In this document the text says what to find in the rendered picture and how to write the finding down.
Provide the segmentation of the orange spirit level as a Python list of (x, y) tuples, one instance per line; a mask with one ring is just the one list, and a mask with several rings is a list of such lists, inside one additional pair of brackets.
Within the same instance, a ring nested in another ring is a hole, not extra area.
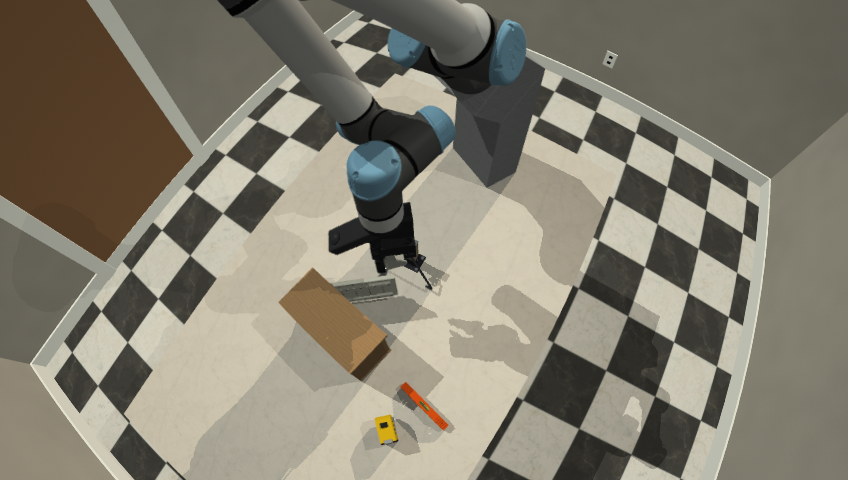
[(442, 430), (449, 426), (406, 382), (401, 388)]

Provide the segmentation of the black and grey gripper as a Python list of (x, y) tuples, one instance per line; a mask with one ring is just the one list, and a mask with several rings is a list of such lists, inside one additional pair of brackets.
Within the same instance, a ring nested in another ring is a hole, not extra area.
[(374, 233), (363, 227), (369, 234), (380, 237), (368, 242), (370, 244), (372, 260), (375, 260), (377, 272), (380, 274), (388, 274), (387, 271), (389, 269), (407, 264), (406, 260), (396, 259), (395, 255), (404, 254), (404, 259), (416, 257), (414, 225), (410, 202), (403, 203), (403, 207), (403, 219), (392, 231)]

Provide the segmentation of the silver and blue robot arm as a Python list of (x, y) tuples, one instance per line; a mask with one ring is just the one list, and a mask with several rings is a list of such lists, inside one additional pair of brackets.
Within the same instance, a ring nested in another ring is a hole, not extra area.
[[(382, 108), (298, 0), (217, 1), (249, 23), (336, 120), (340, 136), (359, 145), (346, 165), (359, 217), (329, 230), (329, 252), (339, 255), (380, 238), (364, 228), (395, 229), (404, 216), (402, 191), (455, 138), (448, 114), (431, 105), (414, 115)], [(521, 25), (475, 4), (332, 1), (390, 27), (388, 52), (395, 63), (440, 77), (455, 91), (477, 94), (510, 85), (523, 68)]]

